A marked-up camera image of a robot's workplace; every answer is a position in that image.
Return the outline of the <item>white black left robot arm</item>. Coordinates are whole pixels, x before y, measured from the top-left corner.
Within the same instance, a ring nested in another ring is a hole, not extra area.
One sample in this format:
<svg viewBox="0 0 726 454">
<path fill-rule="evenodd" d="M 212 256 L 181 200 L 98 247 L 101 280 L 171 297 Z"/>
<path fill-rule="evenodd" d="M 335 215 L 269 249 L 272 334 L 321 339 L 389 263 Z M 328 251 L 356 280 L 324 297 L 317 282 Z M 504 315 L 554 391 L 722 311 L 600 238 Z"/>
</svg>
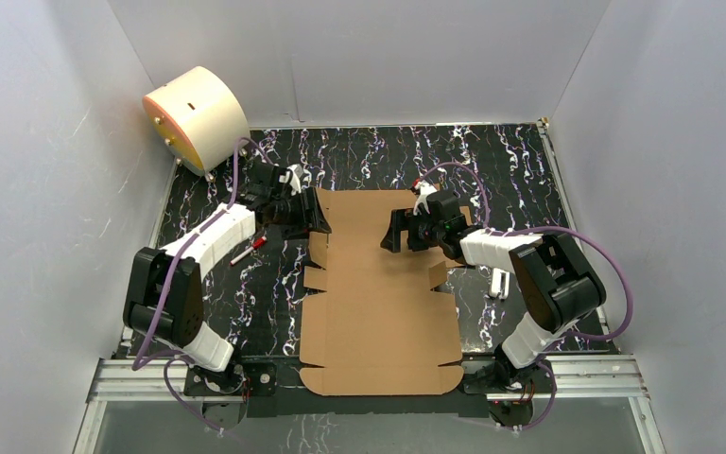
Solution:
<svg viewBox="0 0 726 454">
<path fill-rule="evenodd" d="M 197 227 L 161 249 L 136 253 L 123 309 L 125 327 L 189 357 L 221 393 L 239 390 L 245 370 L 231 359 L 233 345 L 204 319 L 204 278 L 261 227 L 278 226 L 285 239 L 331 231 L 302 166 L 257 162 L 246 176 Z"/>
</svg>

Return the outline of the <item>cream cylindrical drum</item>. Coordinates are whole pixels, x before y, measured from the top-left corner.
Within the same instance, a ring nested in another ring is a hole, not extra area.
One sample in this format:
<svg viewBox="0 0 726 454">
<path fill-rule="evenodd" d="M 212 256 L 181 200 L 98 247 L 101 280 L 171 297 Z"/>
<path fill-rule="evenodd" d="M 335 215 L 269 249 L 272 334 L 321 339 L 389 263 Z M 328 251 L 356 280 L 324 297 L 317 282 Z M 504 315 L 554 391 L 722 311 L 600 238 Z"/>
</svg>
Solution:
<svg viewBox="0 0 726 454">
<path fill-rule="evenodd" d="M 229 159 L 236 141 L 250 135 L 238 99 L 222 79 L 203 66 L 145 95 L 142 106 L 171 153 L 199 176 Z"/>
</svg>

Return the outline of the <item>brown cardboard box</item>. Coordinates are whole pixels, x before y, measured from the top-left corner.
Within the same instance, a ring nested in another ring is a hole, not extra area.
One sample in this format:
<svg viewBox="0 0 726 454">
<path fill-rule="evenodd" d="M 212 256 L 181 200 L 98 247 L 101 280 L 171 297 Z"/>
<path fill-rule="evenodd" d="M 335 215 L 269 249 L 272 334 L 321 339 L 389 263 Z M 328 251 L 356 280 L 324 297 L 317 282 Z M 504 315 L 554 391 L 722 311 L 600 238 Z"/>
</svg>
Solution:
<svg viewBox="0 0 726 454">
<path fill-rule="evenodd" d="M 301 304 L 301 371 L 460 364 L 455 297 L 439 292 L 452 263 L 439 249 L 380 247 L 407 190 L 319 190 L 332 233 L 312 233 Z"/>
</svg>

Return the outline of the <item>white plastic block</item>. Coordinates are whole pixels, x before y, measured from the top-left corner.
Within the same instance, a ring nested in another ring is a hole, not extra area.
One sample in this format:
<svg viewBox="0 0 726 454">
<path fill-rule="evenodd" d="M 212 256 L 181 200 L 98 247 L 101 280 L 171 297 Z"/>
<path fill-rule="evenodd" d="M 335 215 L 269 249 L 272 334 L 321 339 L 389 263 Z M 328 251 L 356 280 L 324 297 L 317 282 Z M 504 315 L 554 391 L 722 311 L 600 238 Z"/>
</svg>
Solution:
<svg viewBox="0 0 726 454">
<path fill-rule="evenodd" d="M 506 300 L 510 294 L 510 273 L 493 268 L 489 296 L 493 299 Z"/>
</svg>

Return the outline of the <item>red and white marker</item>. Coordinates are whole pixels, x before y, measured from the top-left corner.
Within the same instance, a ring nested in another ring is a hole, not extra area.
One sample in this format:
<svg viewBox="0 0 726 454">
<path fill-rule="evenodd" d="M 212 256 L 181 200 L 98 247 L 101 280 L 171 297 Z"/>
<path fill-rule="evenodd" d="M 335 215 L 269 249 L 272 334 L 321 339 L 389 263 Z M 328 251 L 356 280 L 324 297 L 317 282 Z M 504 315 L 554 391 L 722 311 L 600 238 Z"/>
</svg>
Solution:
<svg viewBox="0 0 726 454">
<path fill-rule="evenodd" d="M 230 261 L 230 266 L 234 267 L 239 262 L 241 262 L 243 259 L 245 259 L 247 256 L 252 254 L 253 252 L 260 249 L 262 246 L 264 246 L 268 242 L 268 239 L 265 236 L 260 236 L 259 238 L 256 238 L 250 246 L 248 246 L 245 250 L 238 253 L 235 257 L 232 258 Z"/>
</svg>

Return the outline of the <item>aluminium front frame rail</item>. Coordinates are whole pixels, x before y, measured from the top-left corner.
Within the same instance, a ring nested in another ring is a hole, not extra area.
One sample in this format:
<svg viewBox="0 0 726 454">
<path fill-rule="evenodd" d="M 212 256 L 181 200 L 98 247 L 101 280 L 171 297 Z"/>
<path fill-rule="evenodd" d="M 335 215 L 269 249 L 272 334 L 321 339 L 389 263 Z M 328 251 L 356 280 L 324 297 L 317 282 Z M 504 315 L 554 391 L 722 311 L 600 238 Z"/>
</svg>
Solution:
<svg viewBox="0 0 726 454">
<path fill-rule="evenodd" d="M 648 389 L 635 359 L 630 355 L 569 355 L 558 353 L 544 359 L 546 368 L 532 375 L 535 393 L 545 397 L 555 388 L 558 397 L 646 397 Z M 185 399 L 221 401 L 228 396 L 199 390 L 191 369 L 179 362 L 168 365 L 155 359 L 133 372 L 128 359 L 106 360 L 98 368 L 89 399 L 99 401 L 168 401 L 179 393 Z M 435 367 L 387 366 L 338 371 L 307 367 L 297 377 L 293 368 L 268 373 L 268 381 L 245 366 L 254 395 L 279 395 L 286 389 L 308 390 L 331 397 L 429 396 L 452 391 L 483 393 L 490 400 L 507 400 L 515 391 L 479 386 L 459 364 Z"/>
</svg>

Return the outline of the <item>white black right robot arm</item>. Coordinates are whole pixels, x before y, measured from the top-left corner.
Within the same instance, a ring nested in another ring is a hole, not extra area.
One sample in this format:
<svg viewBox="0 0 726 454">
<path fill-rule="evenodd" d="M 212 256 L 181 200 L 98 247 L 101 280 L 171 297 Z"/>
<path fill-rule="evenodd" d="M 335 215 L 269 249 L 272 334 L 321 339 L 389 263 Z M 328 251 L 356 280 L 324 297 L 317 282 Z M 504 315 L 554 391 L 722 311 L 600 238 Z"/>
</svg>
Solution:
<svg viewBox="0 0 726 454">
<path fill-rule="evenodd" d="M 422 185 L 410 208 L 394 209 L 380 245 L 398 253 L 437 247 L 465 266 L 487 267 L 514 277 L 526 313 L 498 346 L 496 383 L 520 391 L 532 378 L 531 364 L 583 316 L 605 303 L 606 290 L 593 266 L 566 230 L 497 234 L 471 224 L 454 192 Z"/>
</svg>

